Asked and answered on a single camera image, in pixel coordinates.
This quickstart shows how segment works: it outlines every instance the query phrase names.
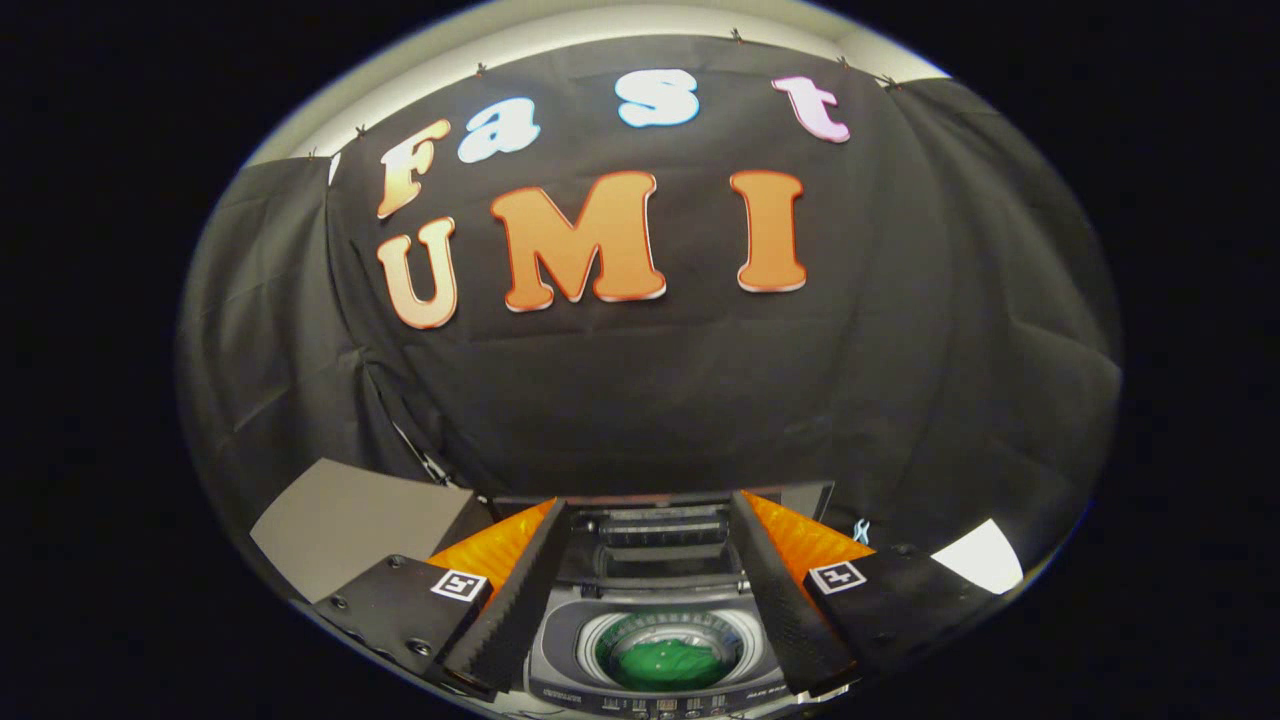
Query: orange pad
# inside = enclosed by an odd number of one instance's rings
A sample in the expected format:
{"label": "orange pad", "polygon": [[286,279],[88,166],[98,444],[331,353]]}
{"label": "orange pad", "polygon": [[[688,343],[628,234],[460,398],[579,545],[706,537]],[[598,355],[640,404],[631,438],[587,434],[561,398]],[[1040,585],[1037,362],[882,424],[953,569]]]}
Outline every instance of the orange pad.
{"label": "orange pad", "polygon": [[522,510],[436,552],[426,562],[447,570],[489,578],[489,583],[493,584],[489,602],[493,602],[554,503],[556,498],[553,497],[541,505]]}
{"label": "orange pad", "polygon": [[805,518],[795,510],[788,510],[777,502],[771,502],[746,491],[742,491],[742,495],[751,503],[751,510],[760,519],[769,539],[773,541],[773,547],[782,557],[782,564],[787,566],[787,573],[800,585],[800,589],[804,589],[804,577],[812,568],[858,560],[876,552],[849,536]]}

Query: letter m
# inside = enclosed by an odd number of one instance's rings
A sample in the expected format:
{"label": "letter m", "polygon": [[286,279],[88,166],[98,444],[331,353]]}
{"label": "letter m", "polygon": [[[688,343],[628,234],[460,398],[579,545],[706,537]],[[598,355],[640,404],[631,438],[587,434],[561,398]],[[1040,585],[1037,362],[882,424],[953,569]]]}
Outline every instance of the letter m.
{"label": "letter m", "polygon": [[600,274],[593,286],[605,302],[652,300],[667,291],[667,278],[653,266],[649,250],[649,196],[658,181],[649,173],[611,173],[595,181],[577,223],[570,224],[540,187],[508,192],[493,201],[493,215],[507,228],[515,313],[544,310],[554,293],[543,282],[545,268],[561,293],[577,302],[595,256]]}

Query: black cloth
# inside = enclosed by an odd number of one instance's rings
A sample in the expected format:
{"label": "black cloth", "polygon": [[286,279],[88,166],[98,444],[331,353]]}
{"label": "black cloth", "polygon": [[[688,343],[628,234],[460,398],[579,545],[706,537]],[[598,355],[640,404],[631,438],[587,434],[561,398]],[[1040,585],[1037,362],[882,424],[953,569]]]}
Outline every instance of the black cloth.
{"label": "black cloth", "polygon": [[[699,114],[621,122],[613,83],[698,79]],[[838,99],[844,143],[796,120],[781,77]],[[509,97],[539,137],[466,164],[466,123]],[[421,195],[375,209],[383,154],[444,118]],[[805,287],[749,293],[740,170],[795,176]],[[504,306],[495,197],[541,187],[576,220],[593,183],[649,172],[657,300]],[[882,88],[858,69],[731,40],[590,42],[468,77],[328,159],[247,168],[201,241],[179,337],[186,428],[234,534],[316,459],[426,479],[392,427],[489,495],[627,493],[833,479],[833,516],[934,550],[988,518],[1029,566],[1070,530],[1107,450],[1117,310],[1070,191],[951,79]],[[457,313],[420,331],[378,246],[452,217]],[[426,252],[408,265],[434,293]]]}

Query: screw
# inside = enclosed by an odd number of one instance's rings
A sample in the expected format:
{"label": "screw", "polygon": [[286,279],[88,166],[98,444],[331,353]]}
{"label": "screw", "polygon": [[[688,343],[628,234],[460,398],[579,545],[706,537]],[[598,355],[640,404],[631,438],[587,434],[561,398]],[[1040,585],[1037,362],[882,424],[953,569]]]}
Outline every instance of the screw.
{"label": "screw", "polygon": [[410,652],[421,655],[422,657],[431,657],[431,646],[426,644],[425,642],[417,638],[412,638],[408,642],[406,642],[404,647],[407,647]]}

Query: orange letter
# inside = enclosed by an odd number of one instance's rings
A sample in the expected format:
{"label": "orange letter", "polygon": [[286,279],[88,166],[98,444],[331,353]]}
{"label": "orange letter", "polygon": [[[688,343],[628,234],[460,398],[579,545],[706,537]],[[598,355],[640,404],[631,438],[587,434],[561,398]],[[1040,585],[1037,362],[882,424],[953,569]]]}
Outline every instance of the orange letter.
{"label": "orange letter", "polygon": [[746,264],[737,284],[748,292],[800,290],[805,269],[796,260],[792,205],[804,192],[796,178],[771,170],[733,173],[728,184],[746,200]]}
{"label": "orange letter", "polygon": [[431,260],[431,277],[435,279],[435,297],[425,302],[417,299],[413,281],[408,277],[408,236],[398,234],[378,247],[378,260],[387,273],[387,291],[392,296],[392,307],[411,328],[420,331],[438,328],[449,322],[458,306],[458,286],[453,279],[453,260],[449,259],[452,234],[453,218],[431,220],[417,231],[417,241],[426,246],[426,256]]}
{"label": "orange letter", "polygon": [[527,313],[550,306],[554,293],[543,282],[539,261],[564,297],[577,302],[596,252],[600,277],[593,287],[600,300],[652,300],[667,292],[667,278],[653,268],[649,252],[648,206],[657,188],[649,173],[609,173],[595,181],[572,225],[540,187],[494,200],[492,211],[507,225],[511,254],[507,309]]}
{"label": "orange letter", "polygon": [[447,135],[449,135],[449,120],[435,120],[383,154],[387,179],[383,202],[378,206],[379,220],[390,218],[392,213],[417,197],[422,186],[413,179],[413,170],[425,176],[426,170],[431,169],[431,159],[435,156],[435,146],[431,145],[431,141],[443,140]]}

